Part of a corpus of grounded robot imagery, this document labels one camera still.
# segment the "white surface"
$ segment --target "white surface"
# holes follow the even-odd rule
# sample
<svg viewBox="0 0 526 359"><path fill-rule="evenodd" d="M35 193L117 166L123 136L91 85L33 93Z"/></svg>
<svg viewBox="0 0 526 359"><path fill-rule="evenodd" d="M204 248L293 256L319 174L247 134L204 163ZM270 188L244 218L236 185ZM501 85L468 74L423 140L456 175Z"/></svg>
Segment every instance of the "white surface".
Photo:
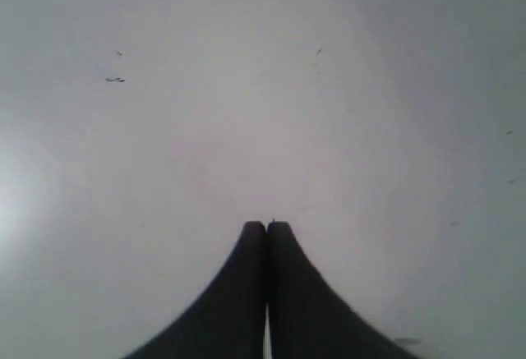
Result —
<svg viewBox="0 0 526 359"><path fill-rule="evenodd" d="M272 218L415 352L523 356L524 7L0 0L0 357L119 358Z"/></svg>

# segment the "white floor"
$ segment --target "white floor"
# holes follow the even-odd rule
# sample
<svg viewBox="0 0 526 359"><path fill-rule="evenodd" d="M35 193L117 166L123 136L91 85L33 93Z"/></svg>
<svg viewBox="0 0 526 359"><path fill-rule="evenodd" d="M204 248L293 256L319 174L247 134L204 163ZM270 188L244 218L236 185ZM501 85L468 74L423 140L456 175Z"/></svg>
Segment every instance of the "white floor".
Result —
<svg viewBox="0 0 526 359"><path fill-rule="evenodd" d="M424 357L523 356L525 7L0 0L0 357L119 358L272 218Z"/></svg>

